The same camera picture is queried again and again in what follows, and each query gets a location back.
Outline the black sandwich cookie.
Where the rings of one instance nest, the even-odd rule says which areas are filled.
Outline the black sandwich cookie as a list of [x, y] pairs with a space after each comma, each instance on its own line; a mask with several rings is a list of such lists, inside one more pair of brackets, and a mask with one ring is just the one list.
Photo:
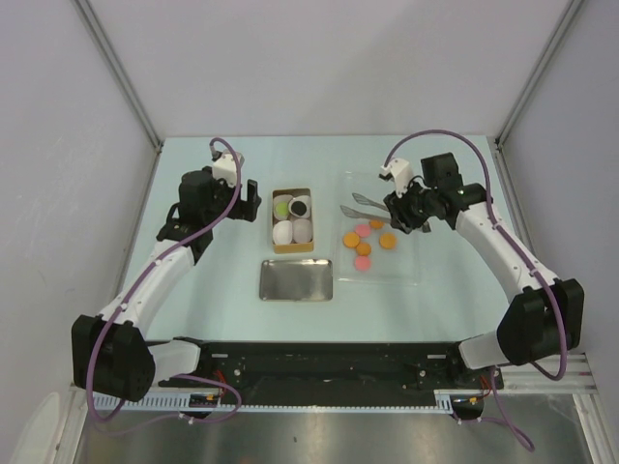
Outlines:
[[310, 216], [310, 206], [300, 201], [299, 199], [295, 199], [288, 204], [289, 213], [296, 218], [308, 218]]

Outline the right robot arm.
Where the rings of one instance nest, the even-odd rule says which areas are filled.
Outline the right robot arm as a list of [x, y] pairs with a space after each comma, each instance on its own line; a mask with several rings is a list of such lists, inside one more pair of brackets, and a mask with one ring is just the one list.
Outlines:
[[415, 179], [410, 163], [392, 159], [380, 178], [395, 185], [384, 203], [391, 224], [405, 234], [430, 218], [449, 224], [482, 257], [501, 285], [509, 307], [497, 329], [457, 343], [446, 363], [448, 380], [468, 388], [482, 369], [524, 365], [565, 355], [579, 345], [584, 290], [561, 279], [528, 250], [497, 215], [480, 184], [465, 184], [451, 153], [425, 158]]

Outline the green sandwich cookie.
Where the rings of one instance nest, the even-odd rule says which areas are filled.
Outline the green sandwich cookie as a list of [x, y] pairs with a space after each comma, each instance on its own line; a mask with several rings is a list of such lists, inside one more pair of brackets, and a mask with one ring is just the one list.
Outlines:
[[289, 215], [288, 204], [286, 202], [280, 202], [275, 206], [274, 215], [280, 220], [285, 220]]

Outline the metal tongs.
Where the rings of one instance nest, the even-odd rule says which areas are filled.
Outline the metal tongs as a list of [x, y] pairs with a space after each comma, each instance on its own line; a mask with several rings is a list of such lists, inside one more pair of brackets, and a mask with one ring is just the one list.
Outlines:
[[352, 195], [353, 200], [357, 204], [359, 204], [361, 206], [365, 206], [365, 207], [371, 207], [371, 208], [378, 209], [381, 212], [383, 212], [384, 215], [383, 216], [378, 216], [378, 215], [375, 215], [375, 214], [364, 213], [364, 212], [355, 210], [353, 208], [350, 208], [348, 206], [340, 205], [339, 208], [340, 208], [341, 212], [347, 218], [367, 219], [367, 220], [373, 220], [373, 221], [381, 221], [381, 222], [383, 222], [385, 224], [389, 223], [392, 228], [396, 228], [394, 225], [392, 225], [391, 215], [389, 213], [388, 208], [384, 204], [378, 203], [376, 201], [373, 201], [373, 200], [367, 198], [366, 196], [364, 196], [364, 195], [362, 195], [361, 193], [358, 193], [358, 192], [352, 192], [351, 195]]

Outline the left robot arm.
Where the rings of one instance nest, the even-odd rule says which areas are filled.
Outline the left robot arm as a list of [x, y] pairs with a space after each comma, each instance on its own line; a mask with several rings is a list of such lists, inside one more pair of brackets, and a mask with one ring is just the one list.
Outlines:
[[173, 339], [150, 345], [145, 333], [176, 284], [198, 263], [225, 218], [253, 222], [261, 199], [257, 183], [241, 180], [241, 161], [225, 154], [183, 175], [179, 200], [140, 274], [97, 315], [79, 316], [72, 327], [74, 383], [126, 401], [141, 400], [151, 386], [179, 374], [207, 384], [213, 362], [198, 345]]

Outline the silver tin lid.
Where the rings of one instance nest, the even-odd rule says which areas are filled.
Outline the silver tin lid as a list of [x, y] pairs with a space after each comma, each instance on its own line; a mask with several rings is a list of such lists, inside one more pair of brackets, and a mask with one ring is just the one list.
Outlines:
[[333, 263], [328, 259], [265, 260], [258, 295], [268, 302], [328, 302], [334, 295]]

